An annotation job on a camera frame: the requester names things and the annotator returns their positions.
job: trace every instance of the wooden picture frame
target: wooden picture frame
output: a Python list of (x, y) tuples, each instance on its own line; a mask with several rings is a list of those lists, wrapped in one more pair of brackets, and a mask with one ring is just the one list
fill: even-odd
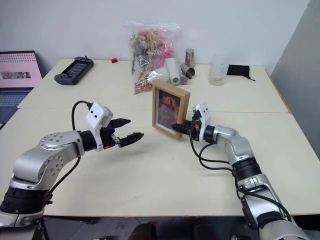
[(180, 139), (182, 133), (171, 125), (185, 123), (190, 92), (161, 80), (154, 80), (152, 85), (152, 126)]

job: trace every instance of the white table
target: white table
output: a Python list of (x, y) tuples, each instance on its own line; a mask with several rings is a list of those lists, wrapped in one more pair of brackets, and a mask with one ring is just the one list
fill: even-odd
[[(71, 130), (70, 109), (20, 109), (0, 131), (0, 198), (13, 164), (46, 134)], [(75, 125), (85, 130), (86, 110)], [(188, 137), (180, 141), (151, 127), (149, 110), (117, 110), (132, 122), (118, 137), (142, 132), (133, 145), (87, 152), (76, 170), (55, 190), (45, 209), (55, 216), (238, 216), (243, 215), (229, 172), (203, 168)], [(292, 215), (319, 214), (320, 162), (289, 113), (211, 113), (212, 125), (235, 128), (252, 146), (283, 205)], [(202, 144), (195, 143), (199, 151)], [(208, 149), (205, 157), (225, 160)], [(60, 177), (74, 162), (62, 169)]]
[[(54, 80), (73, 60), (61, 60), (28, 94), (19, 108), (71, 109), (78, 100), (100, 102), (111, 110), (151, 110), (152, 93), (133, 94), (131, 62), (112, 64), (95, 60), (92, 69), (74, 86), (60, 85)], [(242, 76), (226, 76), (225, 84), (208, 83), (209, 65), (195, 66), (196, 77), (180, 88), (191, 92), (189, 110), (207, 101), (212, 112), (287, 113), (281, 97), (262, 66), (251, 66), (253, 82)]]

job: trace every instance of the plastic bag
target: plastic bag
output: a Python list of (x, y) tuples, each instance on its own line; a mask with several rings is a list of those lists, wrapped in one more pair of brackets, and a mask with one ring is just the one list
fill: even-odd
[(134, 94), (152, 89), (152, 81), (166, 81), (167, 74), (163, 66), (165, 59), (174, 57), (174, 41), (181, 27), (174, 23), (124, 24), (132, 50), (131, 75)]

